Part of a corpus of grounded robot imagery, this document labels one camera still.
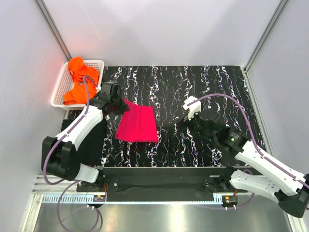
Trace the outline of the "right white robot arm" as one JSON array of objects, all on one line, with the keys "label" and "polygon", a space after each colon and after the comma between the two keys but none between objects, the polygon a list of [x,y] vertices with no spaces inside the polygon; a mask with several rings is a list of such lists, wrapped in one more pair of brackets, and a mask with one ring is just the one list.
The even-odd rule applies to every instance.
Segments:
[{"label": "right white robot arm", "polygon": [[258,177],[234,167],[226,167],[204,186],[209,192],[245,190],[275,202],[285,213],[302,218],[309,209],[309,176],[298,172],[261,149],[247,117],[249,135],[225,124],[223,117],[202,109],[201,98],[188,97],[183,104],[187,115],[178,122],[180,130],[190,130],[213,143],[224,155],[240,160],[263,176]]}]

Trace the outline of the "magenta pink t shirt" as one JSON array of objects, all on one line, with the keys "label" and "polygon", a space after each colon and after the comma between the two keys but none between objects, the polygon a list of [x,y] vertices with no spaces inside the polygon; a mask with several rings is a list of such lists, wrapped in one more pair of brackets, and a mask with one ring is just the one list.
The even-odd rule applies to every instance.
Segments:
[{"label": "magenta pink t shirt", "polygon": [[157,143],[153,108],[137,105],[126,99],[124,102],[129,106],[129,110],[123,113],[115,138],[128,143]]}]

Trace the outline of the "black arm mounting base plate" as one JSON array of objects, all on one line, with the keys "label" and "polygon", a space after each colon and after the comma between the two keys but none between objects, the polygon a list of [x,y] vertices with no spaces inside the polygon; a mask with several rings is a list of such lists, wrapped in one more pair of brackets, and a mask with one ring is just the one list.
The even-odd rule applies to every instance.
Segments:
[{"label": "black arm mounting base plate", "polygon": [[228,182],[230,167],[107,167],[99,172],[98,184],[83,182],[78,192],[124,192],[126,190],[194,189],[205,192],[234,192]]}]

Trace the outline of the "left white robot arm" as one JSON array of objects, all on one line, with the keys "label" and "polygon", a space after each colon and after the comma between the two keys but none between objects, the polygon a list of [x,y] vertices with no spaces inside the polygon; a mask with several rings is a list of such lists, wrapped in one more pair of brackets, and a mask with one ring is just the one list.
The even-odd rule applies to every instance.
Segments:
[{"label": "left white robot arm", "polygon": [[107,115],[122,115],[129,106],[122,99],[117,84],[104,83],[94,97],[87,97],[79,116],[56,137],[47,136],[42,143],[42,171],[45,182],[57,185],[64,180],[87,182],[93,191],[104,187],[99,169],[82,163],[78,150],[91,130]]}]

